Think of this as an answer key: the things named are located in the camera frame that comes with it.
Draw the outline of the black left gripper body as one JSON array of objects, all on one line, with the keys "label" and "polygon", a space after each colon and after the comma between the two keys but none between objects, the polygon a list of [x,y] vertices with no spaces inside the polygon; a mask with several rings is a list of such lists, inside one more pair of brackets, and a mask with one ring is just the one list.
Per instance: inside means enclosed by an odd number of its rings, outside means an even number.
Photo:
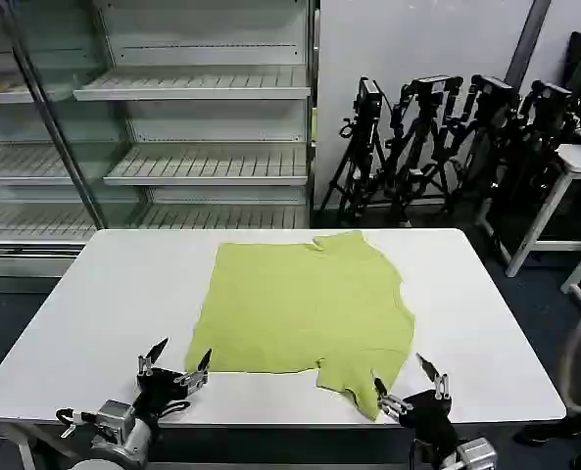
[{"label": "black left gripper body", "polygon": [[136,417],[166,417],[190,406],[192,373],[141,366],[136,380],[139,395],[133,403]]}]

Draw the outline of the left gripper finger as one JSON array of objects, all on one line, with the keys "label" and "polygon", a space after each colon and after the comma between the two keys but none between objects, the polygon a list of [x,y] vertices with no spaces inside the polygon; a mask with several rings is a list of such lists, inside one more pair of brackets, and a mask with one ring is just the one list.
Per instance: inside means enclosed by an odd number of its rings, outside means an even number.
[{"label": "left gripper finger", "polygon": [[212,352],[212,349],[207,350],[194,371],[186,372],[174,378],[173,383],[186,393],[196,393],[200,390],[208,382]]},{"label": "left gripper finger", "polygon": [[138,376],[151,376],[153,374],[153,366],[168,342],[169,339],[164,338],[158,344],[154,345],[146,354],[138,357]]}]

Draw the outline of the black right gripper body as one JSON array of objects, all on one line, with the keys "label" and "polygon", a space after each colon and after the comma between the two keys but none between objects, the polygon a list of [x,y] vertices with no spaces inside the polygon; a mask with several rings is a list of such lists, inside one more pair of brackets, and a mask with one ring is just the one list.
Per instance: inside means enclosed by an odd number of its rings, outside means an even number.
[{"label": "black right gripper body", "polygon": [[415,437],[434,453],[454,453],[458,435],[449,419],[452,401],[436,399],[434,391],[424,391],[404,399],[412,408],[400,414],[401,426],[414,430]]}]

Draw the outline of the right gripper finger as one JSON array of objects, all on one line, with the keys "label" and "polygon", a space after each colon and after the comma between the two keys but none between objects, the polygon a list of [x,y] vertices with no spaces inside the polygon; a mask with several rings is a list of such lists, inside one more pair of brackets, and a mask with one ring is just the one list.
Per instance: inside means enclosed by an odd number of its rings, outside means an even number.
[{"label": "right gripper finger", "polygon": [[420,353],[417,353],[416,357],[425,375],[434,385],[435,397],[449,398],[451,396],[449,376],[439,372],[436,366],[431,361],[423,357]]},{"label": "right gripper finger", "polygon": [[379,377],[373,378],[373,385],[377,393],[377,405],[384,414],[391,417],[399,417],[409,412],[409,404],[390,395]]}]

